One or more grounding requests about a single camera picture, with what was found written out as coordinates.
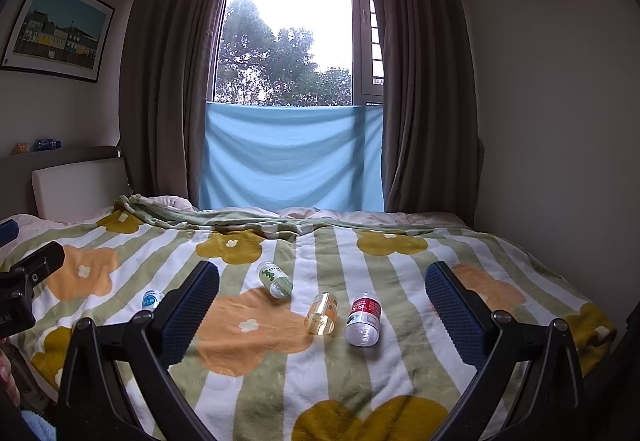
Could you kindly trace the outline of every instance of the human hand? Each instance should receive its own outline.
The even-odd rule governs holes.
[[[6,339],[0,338],[0,344],[4,344]],[[18,387],[15,386],[14,377],[11,375],[11,362],[6,355],[0,350],[0,388],[4,389],[6,393],[14,402],[16,407],[20,407],[20,392]]]

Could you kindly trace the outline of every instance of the plastic bottle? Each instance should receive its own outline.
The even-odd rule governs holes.
[[[356,347],[374,345],[380,336],[380,301],[375,293],[363,293],[351,305],[344,337]]]
[[[261,262],[258,265],[258,276],[263,286],[275,298],[285,298],[293,291],[291,279],[273,262]]]
[[[338,314],[338,299],[331,293],[320,293],[306,314],[306,330],[314,335],[328,335],[334,330]]]
[[[164,294],[161,291],[156,291],[154,289],[150,289],[149,291],[145,291],[144,296],[142,297],[142,309],[148,309],[149,311],[153,311],[158,307],[160,301],[164,298]]]

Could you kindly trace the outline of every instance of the headboard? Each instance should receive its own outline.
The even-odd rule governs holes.
[[[117,158],[112,145],[59,148],[0,158],[0,220],[14,214],[38,215],[31,185],[31,172],[80,161]]]

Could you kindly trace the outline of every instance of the comforter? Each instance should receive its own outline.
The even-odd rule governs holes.
[[[461,226],[192,212],[123,196],[96,222],[20,242],[2,268],[49,241],[63,244],[65,264],[36,288],[35,327],[10,341],[54,388],[81,317],[99,325],[128,321],[145,291],[166,294],[203,259],[218,267],[220,292],[184,360],[169,371],[220,441],[428,439],[475,374],[425,293],[424,272],[435,261],[520,322],[567,320],[584,374],[615,335],[595,305],[531,255]],[[290,298],[273,299],[261,286],[262,261],[289,275]],[[316,337],[303,320],[322,291],[340,306],[334,332]],[[368,291],[382,305],[380,340],[353,347],[342,328],[351,302]],[[120,368],[143,427],[162,438],[128,365]],[[506,417],[522,373],[514,373],[487,434]]]

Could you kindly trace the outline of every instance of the blue sheet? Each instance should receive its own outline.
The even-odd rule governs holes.
[[[207,104],[200,208],[383,211],[382,106]]]

